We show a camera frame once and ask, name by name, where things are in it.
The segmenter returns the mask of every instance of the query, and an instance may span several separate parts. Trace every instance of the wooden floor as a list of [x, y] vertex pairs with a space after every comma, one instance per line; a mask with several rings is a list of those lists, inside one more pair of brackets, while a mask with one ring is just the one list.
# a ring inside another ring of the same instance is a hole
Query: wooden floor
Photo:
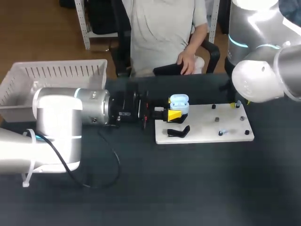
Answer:
[[[107, 59], [109, 77], [115, 77], [114, 64], [107, 52], [87, 51], [76, 10], [59, 7], [58, 0], [1, 0], [0, 81], [14, 62]], [[223, 72], [227, 36], [217, 32], [215, 44], [221, 50], [216, 72]], [[94, 49], [107, 49], [102, 40]], [[208, 62], [208, 54], [198, 51]]]

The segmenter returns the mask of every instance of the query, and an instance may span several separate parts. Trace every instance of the gray t-shirt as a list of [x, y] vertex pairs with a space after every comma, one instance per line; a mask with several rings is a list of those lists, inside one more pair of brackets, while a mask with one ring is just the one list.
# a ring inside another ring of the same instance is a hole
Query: gray t-shirt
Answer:
[[207, 23], [205, 0], [123, 0], [132, 27], [134, 73], [175, 64], [192, 25]]

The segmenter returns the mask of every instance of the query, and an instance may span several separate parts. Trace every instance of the dark table surface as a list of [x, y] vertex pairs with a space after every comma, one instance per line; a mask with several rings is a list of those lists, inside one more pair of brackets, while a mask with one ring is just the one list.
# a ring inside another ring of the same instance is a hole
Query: dark table surface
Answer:
[[[185, 93], [190, 104], [226, 103], [227, 75], [140, 79], [150, 97]], [[126, 80], [108, 81], [110, 92]], [[67, 174], [0, 177], [0, 222], [29, 226], [283, 226], [301, 225], [301, 104], [287, 98], [245, 106], [253, 142], [157, 145], [154, 125], [101, 128], [118, 153], [122, 175], [105, 190], [76, 187]], [[34, 127], [30, 123], [5, 128]], [[74, 173], [108, 182], [116, 162], [98, 128], [84, 127]]]

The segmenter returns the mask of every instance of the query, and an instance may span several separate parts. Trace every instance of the white plastic basket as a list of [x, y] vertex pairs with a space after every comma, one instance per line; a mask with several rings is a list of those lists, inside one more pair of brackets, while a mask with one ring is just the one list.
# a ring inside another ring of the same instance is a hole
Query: white plastic basket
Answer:
[[103, 89], [107, 60], [13, 64], [0, 85], [0, 115], [7, 122], [35, 121], [34, 93], [42, 87]]

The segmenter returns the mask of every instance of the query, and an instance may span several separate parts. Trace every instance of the metal shelf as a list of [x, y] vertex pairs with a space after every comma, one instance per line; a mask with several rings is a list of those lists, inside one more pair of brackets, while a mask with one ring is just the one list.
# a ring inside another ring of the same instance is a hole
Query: metal shelf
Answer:
[[[84, 0], [74, 0], [74, 1], [75, 1], [76, 11], [79, 17], [81, 33], [83, 35], [83, 40], [86, 49], [90, 49], [90, 38], [112, 38], [118, 36], [117, 33], [98, 35], [90, 31], [89, 26], [87, 25], [85, 19]], [[214, 0], [212, 14], [208, 17], [209, 41], [212, 43], [214, 43], [214, 38], [215, 38], [215, 30], [216, 30], [219, 5], [220, 5], [220, 0]]]

